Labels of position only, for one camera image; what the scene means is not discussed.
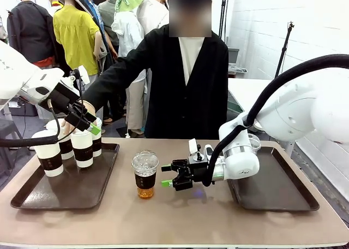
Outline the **clear cup amber drink black sleeve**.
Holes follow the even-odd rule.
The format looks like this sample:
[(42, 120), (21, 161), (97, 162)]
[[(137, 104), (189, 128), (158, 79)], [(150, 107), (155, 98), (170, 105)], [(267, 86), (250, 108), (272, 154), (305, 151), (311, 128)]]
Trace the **clear cup amber drink black sleeve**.
[(134, 170), (137, 194), (141, 199), (150, 199), (154, 195), (157, 167), (159, 160), (149, 150), (138, 152), (131, 162)]

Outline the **black vertical poles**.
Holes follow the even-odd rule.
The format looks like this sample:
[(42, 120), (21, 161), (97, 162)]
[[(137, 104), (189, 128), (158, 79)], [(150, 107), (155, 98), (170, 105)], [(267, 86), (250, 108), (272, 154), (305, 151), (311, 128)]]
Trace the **black vertical poles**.
[(219, 34), (218, 36), (222, 38), (222, 35), (226, 33), (226, 14), (227, 14), (228, 0), (221, 0), (221, 11), (220, 11), (220, 22), (219, 22)]

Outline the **background person blue shirt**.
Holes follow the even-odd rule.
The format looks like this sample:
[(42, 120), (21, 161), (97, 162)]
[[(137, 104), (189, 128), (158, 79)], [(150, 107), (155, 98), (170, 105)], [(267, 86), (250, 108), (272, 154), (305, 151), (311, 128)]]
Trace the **background person blue shirt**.
[(99, 26), (102, 34), (102, 40), (112, 57), (112, 62), (114, 62), (117, 59), (118, 55), (111, 43), (109, 35), (105, 31), (103, 18), (101, 17), (98, 6), (94, 3), (93, 0), (81, 0), (81, 1), (82, 1), (82, 4), (87, 8), (87, 11), (91, 13), (94, 21), (97, 22), (97, 25)]

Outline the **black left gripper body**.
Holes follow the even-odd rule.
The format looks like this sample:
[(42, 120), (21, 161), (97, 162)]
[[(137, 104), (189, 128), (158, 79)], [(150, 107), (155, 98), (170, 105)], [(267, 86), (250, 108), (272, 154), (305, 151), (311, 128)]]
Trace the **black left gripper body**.
[(64, 113), (68, 115), (71, 112), (72, 105), (79, 99), (78, 90), (73, 86), (69, 87), (63, 82), (59, 82), (55, 88), (38, 103), (40, 107), (49, 110), (48, 100), (51, 100), (53, 110), (56, 114)]

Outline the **mannequin in yellow blouse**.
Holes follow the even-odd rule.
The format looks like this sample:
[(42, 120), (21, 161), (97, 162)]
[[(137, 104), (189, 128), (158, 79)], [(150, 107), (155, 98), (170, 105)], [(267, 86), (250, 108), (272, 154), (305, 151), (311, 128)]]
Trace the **mannequin in yellow blouse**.
[(104, 33), (89, 0), (58, 0), (63, 7), (53, 15), (56, 41), (62, 45), (71, 69), (83, 66), (89, 76), (87, 90), (101, 75), (108, 50)]

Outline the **grey box on table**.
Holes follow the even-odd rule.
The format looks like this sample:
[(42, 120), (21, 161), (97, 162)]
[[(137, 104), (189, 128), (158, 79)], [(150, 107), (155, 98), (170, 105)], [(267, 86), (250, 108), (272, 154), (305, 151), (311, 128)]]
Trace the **grey box on table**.
[(237, 63), (239, 49), (237, 48), (228, 48), (228, 63), (229, 66), (235, 66)]

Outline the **clear domed-lid cup dark drink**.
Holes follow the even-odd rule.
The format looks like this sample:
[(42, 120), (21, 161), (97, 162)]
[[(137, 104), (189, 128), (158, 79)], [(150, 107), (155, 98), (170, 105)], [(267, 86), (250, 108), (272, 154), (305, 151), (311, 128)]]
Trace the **clear domed-lid cup dark drink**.
[(261, 148), (260, 139), (256, 135), (251, 133), (249, 133), (248, 136), (249, 136), (249, 141), (250, 141), (252, 151), (254, 154), (257, 154), (258, 150)]

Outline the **black tripod stand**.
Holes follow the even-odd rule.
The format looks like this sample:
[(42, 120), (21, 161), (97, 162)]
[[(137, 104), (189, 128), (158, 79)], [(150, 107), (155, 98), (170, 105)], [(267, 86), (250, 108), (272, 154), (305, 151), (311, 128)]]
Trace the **black tripod stand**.
[(276, 68), (276, 71), (275, 71), (275, 75), (274, 75), (275, 78), (277, 78), (279, 76), (279, 74), (280, 74), (281, 65), (282, 65), (282, 63), (284, 61), (285, 54), (286, 54), (286, 51), (287, 51), (288, 40), (290, 38), (290, 34), (291, 34), (291, 31), (292, 31), (293, 28), (294, 28), (294, 23), (292, 21), (290, 21), (288, 23), (288, 26), (287, 26), (286, 38), (284, 40), (284, 44), (283, 44), (283, 47), (281, 49), (281, 54), (280, 54), (280, 57), (279, 57), (278, 65), (277, 65), (277, 68)]

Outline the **mannequin in white shirt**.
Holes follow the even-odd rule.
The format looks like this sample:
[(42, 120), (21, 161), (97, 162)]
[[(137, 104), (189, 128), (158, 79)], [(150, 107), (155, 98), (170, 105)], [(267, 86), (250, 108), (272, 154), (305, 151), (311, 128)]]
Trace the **mannequin in white shirt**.
[(137, 19), (144, 35), (169, 23), (167, 0), (143, 0), (137, 9)]

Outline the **black box on floor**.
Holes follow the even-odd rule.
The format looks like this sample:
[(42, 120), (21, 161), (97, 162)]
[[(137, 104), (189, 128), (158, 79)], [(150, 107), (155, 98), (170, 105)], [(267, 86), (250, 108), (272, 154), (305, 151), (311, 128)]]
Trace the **black box on floor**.
[(34, 105), (25, 102), (20, 98), (13, 98), (8, 102), (9, 111), (13, 116), (29, 116), (35, 117), (38, 115)]

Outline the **person torso black cardigan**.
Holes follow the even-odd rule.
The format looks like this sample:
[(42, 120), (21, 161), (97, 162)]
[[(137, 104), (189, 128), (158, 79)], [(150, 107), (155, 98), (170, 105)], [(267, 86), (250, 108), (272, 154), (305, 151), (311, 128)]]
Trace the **person torso black cardigan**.
[(228, 48), (215, 34), (170, 36), (165, 25), (149, 32), (126, 59), (152, 71), (146, 136), (217, 139), (215, 93), (227, 87)]

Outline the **white paper cup black sleeve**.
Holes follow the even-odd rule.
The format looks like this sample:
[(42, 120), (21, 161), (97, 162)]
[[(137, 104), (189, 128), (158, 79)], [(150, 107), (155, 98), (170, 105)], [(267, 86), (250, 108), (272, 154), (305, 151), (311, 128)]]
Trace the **white paper cup black sleeve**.
[(91, 129), (93, 157), (101, 155), (101, 125), (102, 120), (97, 117), (96, 125), (93, 125)]
[(79, 168), (88, 168), (93, 164), (93, 137), (85, 130), (75, 129), (71, 134), (74, 157)]
[(33, 146), (46, 176), (55, 177), (63, 173), (59, 143)]
[[(59, 118), (58, 119), (58, 123), (60, 125), (60, 134), (58, 136), (58, 139), (62, 139), (66, 136), (65, 134), (65, 128), (67, 127), (67, 124), (65, 124), (63, 126), (63, 118)], [(57, 123), (56, 120), (51, 120), (49, 121), (45, 128), (47, 130), (50, 131), (54, 131), (55, 133), (57, 133)], [(63, 140), (61, 140), (59, 142), (59, 147), (60, 147), (60, 151), (61, 151), (61, 156), (62, 156), (62, 160), (66, 160), (66, 159), (70, 159), (74, 156), (74, 151), (73, 151), (73, 146), (71, 143), (71, 138), (70, 136), (64, 138)]]

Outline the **dark chair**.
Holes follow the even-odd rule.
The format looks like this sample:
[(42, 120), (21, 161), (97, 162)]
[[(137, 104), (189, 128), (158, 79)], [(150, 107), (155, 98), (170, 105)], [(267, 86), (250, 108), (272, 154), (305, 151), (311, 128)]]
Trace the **dark chair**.
[[(26, 134), (26, 116), (14, 116), (8, 106), (0, 111), (0, 141), (23, 140)], [(11, 177), (23, 157), (31, 155), (29, 147), (0, 143), (0, 177)]]

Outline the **person right forearm black sleeve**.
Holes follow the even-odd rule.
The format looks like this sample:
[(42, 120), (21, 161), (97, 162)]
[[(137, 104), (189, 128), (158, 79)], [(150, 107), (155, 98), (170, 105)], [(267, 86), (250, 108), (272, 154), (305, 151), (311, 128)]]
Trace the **person right forearm black sleeve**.
[(103, 72), (82, 94), (80, 101), (97, 112), (111, 101), (115, 94), (126, 89), (137, 78), (137, 68), (125, 57), (121, 57), (108, 70)]

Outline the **dark brown plastic tray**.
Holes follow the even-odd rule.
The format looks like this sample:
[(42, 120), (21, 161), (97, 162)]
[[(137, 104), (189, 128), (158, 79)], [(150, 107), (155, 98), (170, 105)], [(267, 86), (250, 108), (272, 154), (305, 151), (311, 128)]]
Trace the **dark brown plastic tray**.
[(102, 154), (88, 168), (79, 169), (73, 158), (63, 161), (64, 171), (54, 177), (38, 167), (12, 198), (10, 205), (25, 210), (80, 210), (100, 204), (120, 149), (102, 144)]
[(251, 177), (227, 181), (235, 201), (242, 208), (274, 212), (308, 212), (320, 208), (283, 157), (284, 152), (280, 146), (261, 147), (257, 152), (259, 172)]

